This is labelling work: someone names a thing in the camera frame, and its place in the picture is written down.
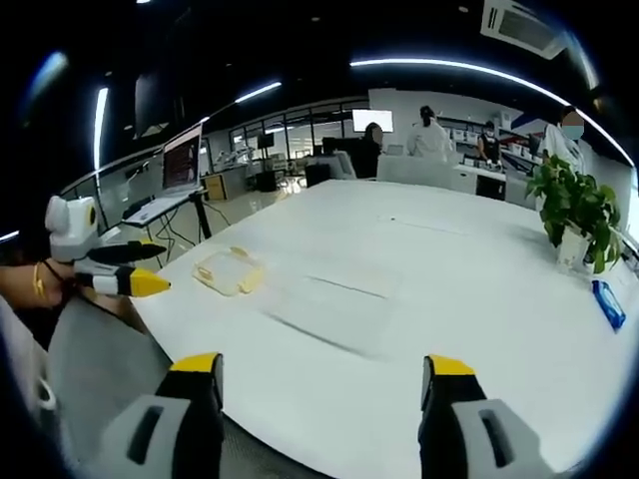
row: monitor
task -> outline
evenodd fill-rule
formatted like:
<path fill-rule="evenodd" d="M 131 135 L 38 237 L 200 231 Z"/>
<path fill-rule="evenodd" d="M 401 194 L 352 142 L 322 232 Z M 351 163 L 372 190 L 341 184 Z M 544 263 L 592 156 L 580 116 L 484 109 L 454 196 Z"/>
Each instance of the monitor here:
<path fill-rule="evenodd" d="M 202 124 L 167 142 L 163 151 L 164 190 L 196 187 L 200 182 L 200 141 Z"/>
<path fill-rule="evenodd" d="M 377 123 L 385 133 L 392 133 L 392 111 L 390 110 L 353 110 L 352 129 L 363 132 L 370 123 Z"/>
<path fill-rule="evenodd" d="M 276 144 L 276 137 L 273 133 L 264 133 L 258 135 L 258 148 L 272 148 Z"/>

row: gray sleeve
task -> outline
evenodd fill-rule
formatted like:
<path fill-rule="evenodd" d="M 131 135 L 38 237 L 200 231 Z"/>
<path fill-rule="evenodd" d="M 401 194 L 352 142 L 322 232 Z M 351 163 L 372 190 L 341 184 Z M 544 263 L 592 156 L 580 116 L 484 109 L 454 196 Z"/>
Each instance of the gray sleeve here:
<path fill-rule="evenodd" d="M 38 380 L 46 375 L 47 353 L 2 296 L 0 330 L 7 345 L 11 371 L 27 408 L 33 412 L 36 407 Z"/>

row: air conditioner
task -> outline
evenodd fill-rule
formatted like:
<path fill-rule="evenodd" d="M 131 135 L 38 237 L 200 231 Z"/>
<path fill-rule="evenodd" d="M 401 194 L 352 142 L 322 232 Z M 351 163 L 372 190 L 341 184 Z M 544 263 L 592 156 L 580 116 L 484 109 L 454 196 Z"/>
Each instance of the air conditioner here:
<path fill-rule="evenodd" d="M 566 48 L 563 30 L 543 23 L 512 0 L 485 0 L 481 34 L 552 60 Z"/>

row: laptop screen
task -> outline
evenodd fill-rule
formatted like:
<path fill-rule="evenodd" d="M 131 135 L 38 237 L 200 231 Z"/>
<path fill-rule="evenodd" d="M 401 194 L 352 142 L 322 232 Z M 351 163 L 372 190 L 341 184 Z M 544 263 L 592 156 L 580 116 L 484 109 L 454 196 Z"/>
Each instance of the laptop screen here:
<path fill-rule="evenodd" d="M 164 190 L 198 184 L 201 136 L 202 125 L 197 125 L 164 146 Z"/>

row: person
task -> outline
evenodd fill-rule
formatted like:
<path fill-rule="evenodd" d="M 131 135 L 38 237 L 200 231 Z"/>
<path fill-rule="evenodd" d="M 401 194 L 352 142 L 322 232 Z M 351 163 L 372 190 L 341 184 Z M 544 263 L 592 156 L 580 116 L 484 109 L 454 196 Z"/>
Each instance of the person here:
<path fill-rule="evenodd" d="M 583 118 L 573 106 L 566 106 L 561 111 L 557 125 L 548 125 L 539 146 L 544 163 L 556 155 L 570 164 L 573 171 L 584 173 L 585 161 L 583 152 L 577 141 L 584 131 Z"/>
<path fill-rule="evenodd" d="M 0 296 L 13 309 L 51 309 L 62 302 L 65 294 L 60 278 L 72 279 L 73 268 L 50 258 L 45 261 L 22 266 L 0 266 Z"/>
<path fill-rule="evenodd" d="M 486 128 L 477 142 L 477 150 L 479 150 L 479 157 L 489 166 L 492 166 L 493 163 L 501 165 L 499 141 L 495 138 L 494 123 L 486 122 Z"/>
<path fill-rule="evenodd" d="M 383 130 L 381 129 L 381 126 L 375 122 L 369 123 L 363 132 L 363 139 L 367 142 L 377 144 L 381 150 L 383 143 Z"/>
<path fill-rule="evenodd" d="M 443 153 L 447 161 L 447 154 L 453 151 L 452 141 L 435 121 L 435 114 L 428 106 L 419 109 L 421 123 L 415 126 L 408 135 L 406 149 L 412 157 L 424 157 L 429 153 Z"/>
<path fill-rule="evenodd" d="M 350 151 L 350 161 L 358 178 L 375 178 L 377 176 L 377 162 L 381 153 L 383 131 L 375 122 L 365 128 L 363 137 L 357 142 L 357 147 Z"/>

